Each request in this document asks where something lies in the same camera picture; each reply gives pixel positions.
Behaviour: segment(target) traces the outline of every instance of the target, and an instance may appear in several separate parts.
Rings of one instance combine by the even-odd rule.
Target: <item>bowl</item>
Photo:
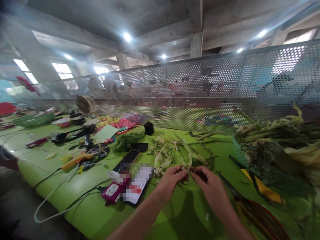
[[[70,125],[70,123],[71,123],[71,121],[70,121],[69,117],[61,118],[57,121],[52,122],[53,125],[57,125],[61,128],[68,127]]]
[[[49,114],[41,115],[41,116],[36,116],[36,115],[38,114],[20,117],[18,119],[13,120],[12,123],[17,126],[29,128],[29,127],[36,127],[36,126],[49,123],[55,119],[53,112]]]

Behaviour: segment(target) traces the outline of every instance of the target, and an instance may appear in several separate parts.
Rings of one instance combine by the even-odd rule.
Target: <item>yellow knife handle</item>
[[[252,179],[250,178],[248,171],[246,169],[241,169],[241,171],[252,182]],[[276,193],[271,188],[268,188],[266,185],[264,185],[263,182],[259,178],[257,178],[256,176],[255,176],[255,178],[256,178],[256,182],[257,182],[257,185],[258,185],[260,192],[262,192],[271,201],[279,203],[281,205],[286,205],[286,201],[278,193]]]

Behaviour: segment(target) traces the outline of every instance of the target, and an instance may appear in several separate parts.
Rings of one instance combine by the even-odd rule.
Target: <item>electric fan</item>
[[[77,96],[76,98],[76,104],[80,111],[86,114],[94,113],[96,117],[98,117],[98,114],[96,112],[97,105],[95,101],[92,99],[92,97],[89,96]]]

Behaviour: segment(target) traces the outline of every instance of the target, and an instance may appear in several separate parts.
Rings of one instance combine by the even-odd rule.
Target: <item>perforated metal mesh panel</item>
[[[77,95],[89,95],[99,115],[216,131],[247,123],[234,106],[265,121],[288,115],[292,102],[319,105],[319,68],[315,40],[38,84],[41,96],[22,87],[8,92],[17,102],[67,109],[76,108]]]

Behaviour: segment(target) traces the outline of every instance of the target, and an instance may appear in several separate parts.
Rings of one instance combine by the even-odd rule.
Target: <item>black smartphone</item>
[[[113,170],[115,172],[119,172],[120,170],[122,170],[123,167],[128,166],[128,163],[134,162],[139,156],[139,154],[140,154],[140,151],[131,149]]]

